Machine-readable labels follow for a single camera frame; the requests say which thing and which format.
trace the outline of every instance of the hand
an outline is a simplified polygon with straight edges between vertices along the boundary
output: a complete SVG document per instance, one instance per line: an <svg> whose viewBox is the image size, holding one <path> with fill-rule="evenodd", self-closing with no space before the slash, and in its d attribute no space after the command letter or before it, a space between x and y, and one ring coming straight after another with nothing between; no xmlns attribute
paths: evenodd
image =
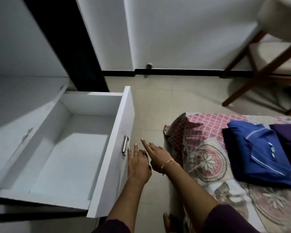
<svg viewBox="0 0 291 233"><path fill-rule="evenodd" d="M134 153L128 148L128 180L135 180L146 184L152 175L149 158L145 150L138 150L137 143Z"/></svg>
<svg viewBox="0 0 291 233"><path fill-rule="evenodd" d="M168 151L166 149L164 149L163 147L156 146L152 142L147 144L147 142L143 138L141 138L141 142L142 142L144 148L146 149L146 151L148 152L150 158L152 159L151 166L152 166L153 170L155 170L156 172L162 173L161 167L164 164L165 165L163 167L163 171L171 163L175 163L174 159L171 157L171 155L168 153Z"/></svg>

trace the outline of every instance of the beige cushion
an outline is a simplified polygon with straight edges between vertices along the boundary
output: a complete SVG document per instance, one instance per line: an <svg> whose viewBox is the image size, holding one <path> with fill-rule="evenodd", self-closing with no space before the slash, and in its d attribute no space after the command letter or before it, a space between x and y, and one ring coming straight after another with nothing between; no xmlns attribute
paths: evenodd
<svg viewBox="0 0 291 233"><path fill-rule="evenodd" d="M291 0L266 0L257 16L262 30L291 42Z"/></svg>
<svg viewBox="0 0 291 233"><path fill-rule="evenodd" d="M291 43L254 43L249 45L249 50L257 69L260 71L290 45ZM291 58L283 63L273 73L291 75Z"/></svg>

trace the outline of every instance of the chair seat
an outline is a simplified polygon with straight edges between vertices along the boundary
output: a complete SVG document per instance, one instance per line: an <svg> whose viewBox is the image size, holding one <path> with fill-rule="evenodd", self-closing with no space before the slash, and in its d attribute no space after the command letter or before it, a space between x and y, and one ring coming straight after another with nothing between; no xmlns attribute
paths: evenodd
<svg viewBox="0 0 291 233"><path fill-rule="evenodd" d="M284 52L291 43L254 43L249 45L249 50L258 71L272 62ZM273 73L291 75L291 58L277 68Z"/></svg>

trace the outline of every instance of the white piping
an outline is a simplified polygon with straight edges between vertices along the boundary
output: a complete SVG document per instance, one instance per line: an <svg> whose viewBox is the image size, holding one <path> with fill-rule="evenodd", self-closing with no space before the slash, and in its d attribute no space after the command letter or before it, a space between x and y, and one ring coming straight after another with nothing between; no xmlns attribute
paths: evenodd
<svg viewBox="0 0 291 233"><path fill-rule="evenodd" d="M279 174L285 176L285 174L283 174L283 173L281 173L281 172L278 172L278 171L276 171L275 169L271 168L270 166L264 164L263 162L261 162L260 160L258 160L258 159L257 159L256 157L254 157L253 155L251 155L251 157L254 158L256 161L260 162L261 164L265 165L266 167L272 169L274 172L277 172L277 173L279 173Z"/></svg>
<svg viewBox="0 0 291 233"><path fill-rule="evenodd" d="M261 129L259 129L259 130L255 130L255 131L253 131L253 132L251 132L247 137L246 137L246 139L248 139L253 133L256 133L256 132L259 132L259 131L262 131L263 129L267 129L267 128L261 128Z"/></svg>

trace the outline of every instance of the chair backrest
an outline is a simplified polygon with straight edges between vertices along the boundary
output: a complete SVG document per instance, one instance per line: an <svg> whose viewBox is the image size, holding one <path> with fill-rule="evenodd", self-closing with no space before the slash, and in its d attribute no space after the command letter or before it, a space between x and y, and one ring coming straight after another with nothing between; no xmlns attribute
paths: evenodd
<svg viewBox="0 0 291 233"><path fill-rule="evenodd" d="M263 31L291 42L291 0L266 0L258 13L258 23Z"/></svg>

